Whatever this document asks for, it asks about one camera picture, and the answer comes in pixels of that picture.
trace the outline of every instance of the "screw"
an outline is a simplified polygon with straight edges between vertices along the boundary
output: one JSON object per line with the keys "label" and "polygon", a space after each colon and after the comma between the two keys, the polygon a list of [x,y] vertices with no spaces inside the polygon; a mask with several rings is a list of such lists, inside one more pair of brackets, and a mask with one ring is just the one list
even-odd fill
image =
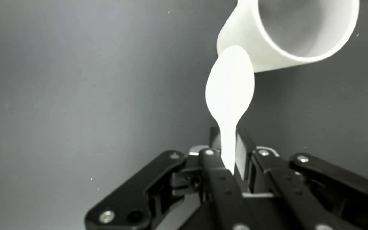
{"label": "screw", "polygon": [[261,156],[269,156],[269,151],[267,151],[267,150],[259,150],[258,152],[259,152],[259,155],[261,155]]}
{"label": "screw", "polygon": [[297,156],[297,161],[306,164],[309,163],[309,159],[301,155],[301,156]]}
{"label": "screw", "polygon": [[232,230],[250,230],[246,225],[244,224],[236,224]]}
{"label": "screw", "polygon": [[324,224],[318,224],[318,225],[315,225],[314,229],[315,229],[315,230],[333,230],[330,226],[324,225]]}
{"label": "screw", "polygon": [[114,219],[114,212],[112,211],[104,211],[99,215],[98,221],[100,224],[108,224]]}
{"label": "screw", "polygon": [[177,159],[180,159],[180,155],[177,155],[176,152],[172,152],[172,154],[169,155],[169,159],[171,159],[171,160],[177,160]]}
{"label": "screw", "polygon": [[208,150],[204,151],[204,154],[208,155],[208,156],[212,156],[214,152],[213,152],[213,150],[208,149]]}

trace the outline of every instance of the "white object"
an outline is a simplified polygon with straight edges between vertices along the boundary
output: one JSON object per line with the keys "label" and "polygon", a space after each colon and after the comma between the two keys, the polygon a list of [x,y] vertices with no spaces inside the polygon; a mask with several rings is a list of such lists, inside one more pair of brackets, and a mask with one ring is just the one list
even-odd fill
{"label": "white object", "polygon": [[235,170],[236,124],[249,108],[254,94],[254,72],[246,51],[231,46],[213,64],[205,87],[208,110],[221,133],[221,159]]}
{"label": "white object", "polygon": [[359,0],[238,0],[217,53],[238,45],[255,72],[319,62],[347,42],[359,7]]}

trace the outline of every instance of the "gray background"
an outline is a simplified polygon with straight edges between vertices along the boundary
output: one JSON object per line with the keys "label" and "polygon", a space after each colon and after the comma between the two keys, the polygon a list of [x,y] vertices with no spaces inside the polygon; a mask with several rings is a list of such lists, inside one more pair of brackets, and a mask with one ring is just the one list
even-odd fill
{"label": "gray background", "polygon": [[[160,151],[206,143],[233,0],[0,0],[0,230],[83,229]],[[368,178],[368,2],[327,62],[256,74],[244,126]]]}

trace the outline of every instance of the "white spoon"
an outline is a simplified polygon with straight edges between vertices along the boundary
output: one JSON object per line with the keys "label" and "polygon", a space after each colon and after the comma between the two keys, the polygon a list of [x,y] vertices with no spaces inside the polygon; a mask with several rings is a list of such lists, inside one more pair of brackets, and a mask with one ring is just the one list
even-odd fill
{"label": "white spoon", "polygon": [[254,72],[240,46],[224,49],[213,64],[205,87],[205,101],[221,133],[221,159],[235,172],[236,124],[249,108],[254,94]]}

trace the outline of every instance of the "white mug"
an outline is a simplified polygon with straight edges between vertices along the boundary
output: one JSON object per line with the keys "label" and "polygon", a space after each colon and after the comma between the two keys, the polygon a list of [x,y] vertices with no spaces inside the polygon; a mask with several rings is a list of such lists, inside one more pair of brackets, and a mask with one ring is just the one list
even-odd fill
{"label": "white mug", "polygon": [[254,72],[319,62],[347,42],[359,8],[359,0],[238,0],[219,32],[217,53],[242,46]]}

